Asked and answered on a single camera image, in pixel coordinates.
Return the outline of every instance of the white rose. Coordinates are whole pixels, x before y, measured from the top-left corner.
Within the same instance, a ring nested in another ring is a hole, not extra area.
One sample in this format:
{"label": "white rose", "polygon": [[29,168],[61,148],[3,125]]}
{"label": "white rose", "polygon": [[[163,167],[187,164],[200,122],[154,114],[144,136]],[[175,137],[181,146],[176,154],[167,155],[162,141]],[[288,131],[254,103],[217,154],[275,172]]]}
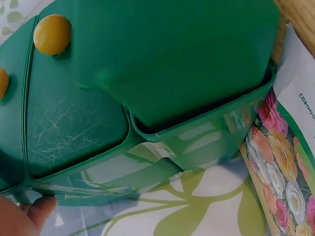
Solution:
{"label": "white rose", "polygon": [[252,161],[256,163],[257,167],[259,168],[259,172],[260,172],[259,177],[261,181],[263,183],[270,184],[270,175],[269,175],[266,163],[263,162],[264,158],[256,152],[256,150],[253,148],[250,141],[248,140],[248,137],[246,137],[246,141],[247,141],[247,147],[249,151],[248,153],[249,158],[251,158]]}
{"label": "white rose", "polygon": [[288,182],[286,185],[286,199],[296,223],[301,225],[305,219],[305,200],[297,182]]}
{"label": "white rose", "polygon": [[280,199],[283,199],[284,195],[284,177],[281,174],[279,167],[275,162],[272,162],[271,164],[267,163],[267,169],[270,174],[270,180],[272,183],[273,188],[275,189],[277,195]]}

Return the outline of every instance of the pink rose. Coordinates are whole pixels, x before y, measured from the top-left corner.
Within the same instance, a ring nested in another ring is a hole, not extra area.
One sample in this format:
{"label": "pink rose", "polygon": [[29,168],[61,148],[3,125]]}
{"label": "pink rose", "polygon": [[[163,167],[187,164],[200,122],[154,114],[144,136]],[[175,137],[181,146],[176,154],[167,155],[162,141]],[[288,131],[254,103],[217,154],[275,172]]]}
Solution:
{"label": "pink rose", "polygon": [[310,200],[306,204],[306,217],[313,230],[313,236],[315,236],[315,199],[313,195],[310,196]]}
{"label": "pink rose", "polygon": [[268,130],[278,130],[287,136],[287,122],[281,118],[277,111],[278,101],[274,98],[273,91],[271,91],[259,110],[259,117],[262,124]]}
{"label": "pink rose", "polygon": [[279,226],[281,226],[282,228],[286,228],[287,222],[289,220],[289,213],[286,209],[286,206],[280,199],[276,200],[276,205],[277,205],[277,211],[276,211],[277,222]]}

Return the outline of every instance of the orange rose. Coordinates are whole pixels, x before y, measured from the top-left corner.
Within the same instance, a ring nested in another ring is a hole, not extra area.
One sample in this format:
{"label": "orange rose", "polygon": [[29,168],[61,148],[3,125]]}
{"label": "orange rose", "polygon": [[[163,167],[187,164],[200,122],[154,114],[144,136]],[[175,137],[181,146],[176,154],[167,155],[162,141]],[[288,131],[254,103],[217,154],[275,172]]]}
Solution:
{"label": "orange rose", "polygon": [[299,142],[299,140],[296,137],[294,137],[293,138],[293,143],[294,143],[294,147],[293,148],[294,148],[295,156],[296,156],[296,159],[297,159],[297,164],[299,165],[305,180],[308,180],[308,178],[310,177],[310,173],[307,170],[306,165],[304,164],[300,154],[298,153],[298,151],[296,149],[297,146],[300,145],[300,142]]}
{"label": "orange rose", "polygon": [[266,161],[272,163],[274,156],[272,154],[268,139],[256,127],[252,129],[252,137],[259,152],[263,155],[263,157],[265,157]]}
{"label": "orange rose", "polygon": [[296,181],[297,168],[294,153],[289,141],[278,130],[268,132],[269,144],[283,175],[290,181]]}
{"label": "orange rose", "polygon": [[264,183],[264,193],[265,193],[265,197],[266,197],[267,204],[269,207],[269,211],[272,214],[275,214],[277,211],[277,204],[276,204],[276,199],[274,198],[274,191],[266,183]]}

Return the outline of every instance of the yellow rose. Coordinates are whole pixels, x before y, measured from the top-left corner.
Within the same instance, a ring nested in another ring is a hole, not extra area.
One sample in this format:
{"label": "yellow rose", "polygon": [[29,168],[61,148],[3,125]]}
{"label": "yellow rose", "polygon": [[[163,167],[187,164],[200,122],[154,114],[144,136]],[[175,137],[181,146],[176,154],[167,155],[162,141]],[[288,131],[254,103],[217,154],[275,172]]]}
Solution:
{"label": "yellow rose", "polygon": [[296,181],[297,168],[294,163],[295,155],[289,141],[278,130],[268,132],[271,150],[284,176],[290,181]]}
{"label": "yellow rose", "polygon": [[295,227],[296,236],[312,236],[313,232],[308,223],[304,222],[302,225]]}
{"label": "yellow rose", "polygon": [[296,234],[295,234],[295,226],[294,226],[294,223],[292,221],[292,216],[291,215],[290,215],[290,218],[289,218],[289,220],[287,222],[287,230],[286,231],[287,231],[288,235],[296,236]]}

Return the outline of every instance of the finger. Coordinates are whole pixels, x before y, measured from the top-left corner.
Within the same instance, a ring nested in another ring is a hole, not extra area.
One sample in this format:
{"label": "finger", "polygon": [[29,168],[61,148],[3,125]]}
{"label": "finger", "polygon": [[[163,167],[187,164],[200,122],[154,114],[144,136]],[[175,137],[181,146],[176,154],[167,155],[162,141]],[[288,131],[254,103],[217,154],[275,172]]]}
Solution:
{"label": "finger", "polygon": [[0,195],[0,235],[34,235],[35,226],[12,201]]}
{"label": "finger", "polygon": [[46,220],[55,210],[57,200],[55,197],[42,197],[37,199],[29,208],[27,216],[35,224],[38,232],[41,232]]}
{"label": "finger", "polygon": [[30,204],[19,203],[19,204],[18,204],[18,207],[19,207],[22,211],[24,211],[25,213],[27,213],[28,210],[29,210],[29,208],[31,207],[31,205],[30,205]]}

